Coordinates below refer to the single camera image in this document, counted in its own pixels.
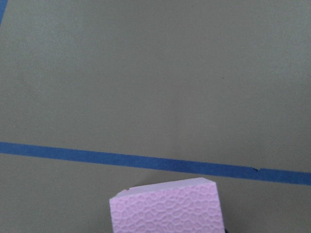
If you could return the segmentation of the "pink foam block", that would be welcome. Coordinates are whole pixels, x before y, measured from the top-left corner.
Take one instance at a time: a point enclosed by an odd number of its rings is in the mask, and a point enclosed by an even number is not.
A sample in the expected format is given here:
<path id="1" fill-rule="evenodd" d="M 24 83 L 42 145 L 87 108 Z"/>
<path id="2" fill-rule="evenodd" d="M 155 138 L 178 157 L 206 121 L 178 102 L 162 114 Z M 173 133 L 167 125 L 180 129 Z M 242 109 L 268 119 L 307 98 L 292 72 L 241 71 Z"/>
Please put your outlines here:
<path id="1" fill-rule="evenodd" d="M 109 200 L 115 233 L 224 233 L 217 184 L 205 178 L 131 187 Z"/>

